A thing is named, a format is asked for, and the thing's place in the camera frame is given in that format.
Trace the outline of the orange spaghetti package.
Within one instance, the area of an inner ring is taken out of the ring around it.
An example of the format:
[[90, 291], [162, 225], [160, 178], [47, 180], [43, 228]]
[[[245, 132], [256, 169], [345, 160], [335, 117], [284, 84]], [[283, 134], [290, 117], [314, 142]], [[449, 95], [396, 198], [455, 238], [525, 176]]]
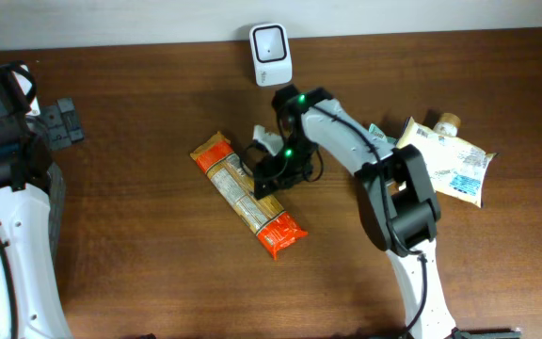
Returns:
[[254, 197], [254, 181], [242, 169], [239, 156], [221, 132], [190, 156], [275, 260], [280, 250], [308, 235], [273, 195], [260, 200]]

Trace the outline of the pale yellow snack package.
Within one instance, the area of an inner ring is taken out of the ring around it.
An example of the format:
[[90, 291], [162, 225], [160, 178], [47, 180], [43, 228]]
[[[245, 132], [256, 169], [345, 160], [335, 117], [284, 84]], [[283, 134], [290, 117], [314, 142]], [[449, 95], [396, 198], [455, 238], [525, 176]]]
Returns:
[[434, 126], [409, 117], [396, 147], [413, 145], [420, 151], [435, 191], [481, 207], [486, 172], [497, 154], [459, 136], [440, 135], [433, 131]]

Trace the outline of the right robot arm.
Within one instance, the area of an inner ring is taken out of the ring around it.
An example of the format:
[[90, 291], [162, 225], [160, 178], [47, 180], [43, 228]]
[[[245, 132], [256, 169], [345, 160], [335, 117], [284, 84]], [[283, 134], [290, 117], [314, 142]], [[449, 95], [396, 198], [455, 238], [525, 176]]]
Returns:
[[288, 85], [272, 107], [279, 131], [258, 126], [253, 136], [265, 153], [253, 170], [255, 198], [315, 181], [311, 159], [325, 149], [353, 177], [361, 226], [391, 262], [406, 312], [401, 337], [454, 337], [436, 263], [441, 211], [421, 152], [372, 136], [323, 88]]

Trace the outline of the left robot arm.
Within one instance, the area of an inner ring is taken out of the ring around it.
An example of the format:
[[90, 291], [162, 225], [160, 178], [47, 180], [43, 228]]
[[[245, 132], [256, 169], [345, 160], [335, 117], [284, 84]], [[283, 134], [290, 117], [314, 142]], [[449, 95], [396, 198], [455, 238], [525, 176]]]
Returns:
[[53, 153], [83, 141], [70, 98], [40, 107], [22, 61], [0, 65], [0, 338], [69, 338], [55, 261], [66, 183]]

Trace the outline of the white cream tube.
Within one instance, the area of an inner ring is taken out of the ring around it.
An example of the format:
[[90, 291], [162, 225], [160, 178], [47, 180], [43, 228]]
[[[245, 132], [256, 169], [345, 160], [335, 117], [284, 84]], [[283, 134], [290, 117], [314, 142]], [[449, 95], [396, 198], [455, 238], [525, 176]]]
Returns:
[[461, 120], [452, 113], [442, 113], [433, 131], [447, 137], [456, 137], [461, 126]]

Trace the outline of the teal wet wipes pack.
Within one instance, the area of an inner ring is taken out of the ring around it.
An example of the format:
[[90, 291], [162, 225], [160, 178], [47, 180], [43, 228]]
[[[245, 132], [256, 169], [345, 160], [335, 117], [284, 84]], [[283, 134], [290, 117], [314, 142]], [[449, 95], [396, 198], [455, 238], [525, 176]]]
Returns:
[[370, 124], [368, 131], [374, 137], [386, 141], [389, 144], [395, 145], [398, 142], [396, 138], [387, 136], [377, 125], [373, 123]]

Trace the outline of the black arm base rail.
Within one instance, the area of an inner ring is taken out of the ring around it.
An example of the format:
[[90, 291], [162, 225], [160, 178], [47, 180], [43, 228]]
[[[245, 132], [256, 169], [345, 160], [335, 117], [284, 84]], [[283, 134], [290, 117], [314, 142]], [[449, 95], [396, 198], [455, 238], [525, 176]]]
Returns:
[[454, 330], [450, 339], [521, 339], [521, 331], [462, 331]]

